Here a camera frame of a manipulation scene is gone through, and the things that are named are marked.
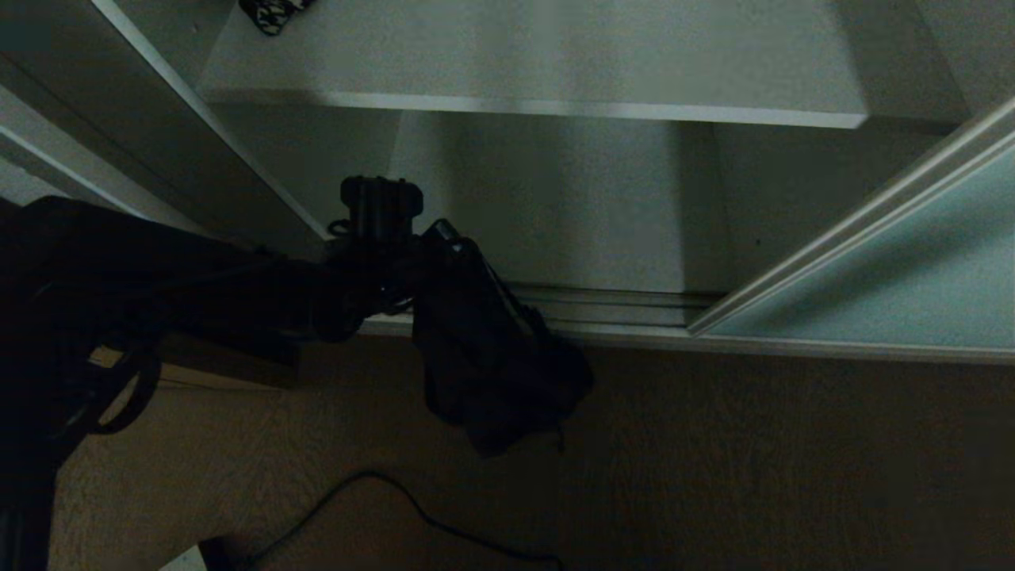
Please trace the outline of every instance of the black cable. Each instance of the black cable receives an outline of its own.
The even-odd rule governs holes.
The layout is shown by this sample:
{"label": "black cable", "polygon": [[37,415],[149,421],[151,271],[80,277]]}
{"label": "black cable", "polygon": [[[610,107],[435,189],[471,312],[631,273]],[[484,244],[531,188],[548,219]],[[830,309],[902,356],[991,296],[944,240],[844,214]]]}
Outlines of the black cable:
{"label": "black cable", "polygon": [[360,480],[369,480],[369,479],[380,480],[381,482],[384,482],[385,484],[388,484],[393,488],[395,488],[396,490],[398,490],[399,492],[401,492],[402,495],[405,496],[412,504],[412,507],[416,508],[416,513],[419,514],[419,517],[424,522],[426,522],[427,525],[431,527],[435,527],[444,531],[445,533],[450,533],[452,536],[455,536],[456,538],[460,538],[467,542],[476,544],[477,546],[484,547],[490,551],[497,552],[503,556],[510,557],[512,559],[517,559],[519,561],[527,561],[530,563],[552,561],[553,563],[556,564],[557,569],[559,571],[563,571],[564,563],[556,555],[552,554],[540,555],[540,554],[529,554],[521,552],[509,547],[495,544],[489,540],[484,540],[478,536],[473,536],[472,533],[469,533],[467,531],[462,531],[457,527],[453,527],[451,525],[448,525],[447,523],[442,523],[436,519],[433,519],[432,517],[430,517],[428,513],[423,511],[423,508],[420,507],[419,502],[416,501],[416,499],[412,496],[409,490],[405,488],[405,486],[403,486],[400,482],[391,478],[390,476],[375,471],[358,472],[346,478],[345,480],[339,482],[337,485],[335,485],[335,487],[332,488],[327,494],[325,494],[325,496],[321,498],[321,500],[317,503],[317,505],[315,505],[311,509],[311,511],[308,512],[307,515],[303,516],[303,518],[300,519],[299,522],[296,523],[291,529],[286,531],[281,538],[272,542],[268,547],[257,552],[253,556],[244,559],[245,566],[243,567],[243,571],[250,571],[251,569],[254,569],[254,567],[257,566],[258,563],[260,563],[262,560],[264,560],[264,558],[270,555],[271,552],[273,552],[279,546],[291,540],[296,533],[298,533],[303,528],[303,526],[306,526],[311,521],[311,519],[314,519],[314,516],[316,516],[318,512],[320,512],[325,507],[325,505],[327,505],[328,502],[331,501],[332,498],[338,495],[339,492],[345,490],[346,488],[352,486],[353,484],[359,482]]}

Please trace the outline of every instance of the beige carpet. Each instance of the beige carpet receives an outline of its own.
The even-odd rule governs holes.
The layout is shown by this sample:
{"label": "beige carpet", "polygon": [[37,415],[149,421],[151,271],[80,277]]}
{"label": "beige carpet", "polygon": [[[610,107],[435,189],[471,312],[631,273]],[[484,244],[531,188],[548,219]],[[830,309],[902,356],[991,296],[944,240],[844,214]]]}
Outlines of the beige carpet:
{"label": "beige carpet", "polygon": [[[426,411],[404,340],[315,346],[285,394],[160,390],[60,475],[52,568],[250,553],[342,476],[401,479],[438,519],[568,569],[1015,566],[1011,369],[590,352],[556,437],[479,460]],[[264,569],[552,569],[426,527],[392,489],[333,501]]]}

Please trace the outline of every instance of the white shelf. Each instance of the white shelf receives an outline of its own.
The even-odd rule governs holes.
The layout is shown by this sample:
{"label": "white shelf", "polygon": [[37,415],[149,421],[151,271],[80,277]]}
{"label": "white shelf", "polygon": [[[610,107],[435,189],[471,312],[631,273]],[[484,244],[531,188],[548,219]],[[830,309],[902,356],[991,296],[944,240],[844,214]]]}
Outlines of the white shelf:
{"label": "white shelf", "polygon": [[967,115],[907,2],[325,0],[277,38],[236,7],[199,91],[212,102],[839,128]]}

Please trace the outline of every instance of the black strap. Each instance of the black strap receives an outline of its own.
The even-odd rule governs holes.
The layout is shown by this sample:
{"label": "black strap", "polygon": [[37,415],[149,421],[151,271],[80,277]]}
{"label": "black strap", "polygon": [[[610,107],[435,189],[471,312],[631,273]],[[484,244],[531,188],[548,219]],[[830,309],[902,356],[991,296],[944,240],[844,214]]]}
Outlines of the black strap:
{"label": "black strap", "polygon": [[122,363],[117,364],[110,371],[110,374],[129,374],[133,377],[135,371],[137,374],[137,384],[134,385],[134,391],[131,394],[130,400],[127,401],[127,405],[124,406],[120,414],[112,421],[105,425],[96,423],[95,427],[90,431],[92,434],[110,435],[124,430],[141,416],[148,403],[151,402],[151,398],[155,395],[155,387],[158,386],[158,378],[161,375],[161,361],[154,352],[150,350],[141,351],[125,357]]}

